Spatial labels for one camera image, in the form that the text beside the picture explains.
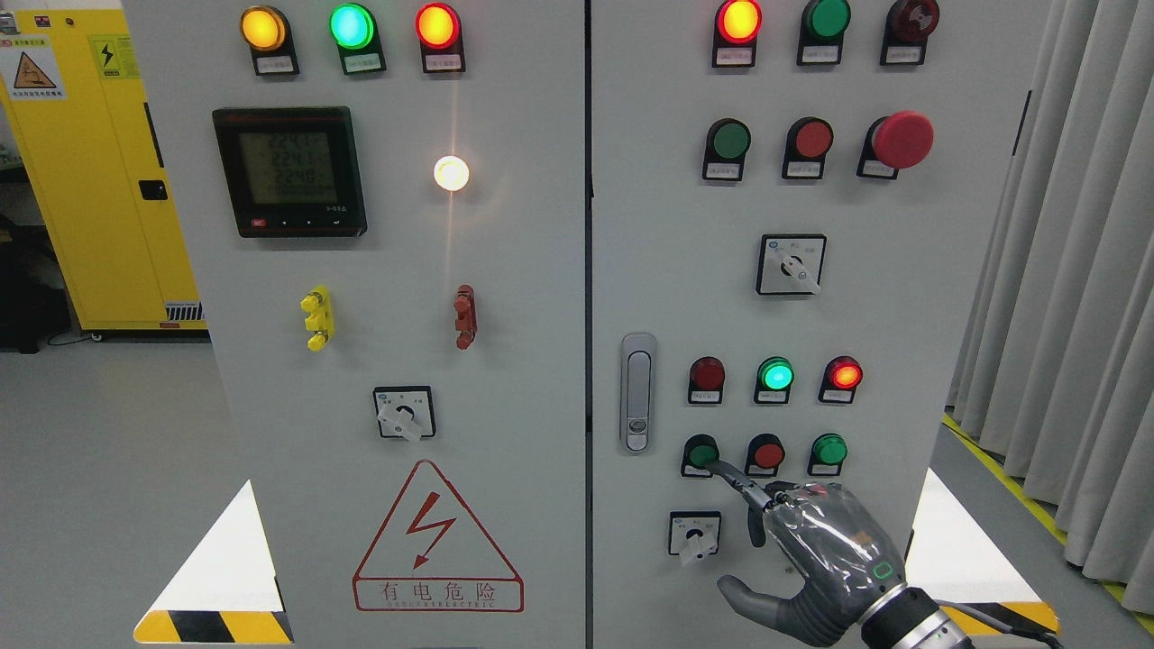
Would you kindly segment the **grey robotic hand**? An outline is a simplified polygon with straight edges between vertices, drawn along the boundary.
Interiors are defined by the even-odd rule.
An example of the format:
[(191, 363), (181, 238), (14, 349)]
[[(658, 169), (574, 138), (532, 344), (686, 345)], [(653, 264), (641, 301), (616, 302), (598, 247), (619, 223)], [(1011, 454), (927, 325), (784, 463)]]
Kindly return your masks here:
[(705, 468), (745, 499), (751, 538), (770, 535), (805, 580), (790, 599), (779, 599), (721, 576), (719, 591), (739, 616), (805, 646), (834, 646), (877, 600), (905, 588), (900, 550), (841, 484), (758, 486), (721, 460)]

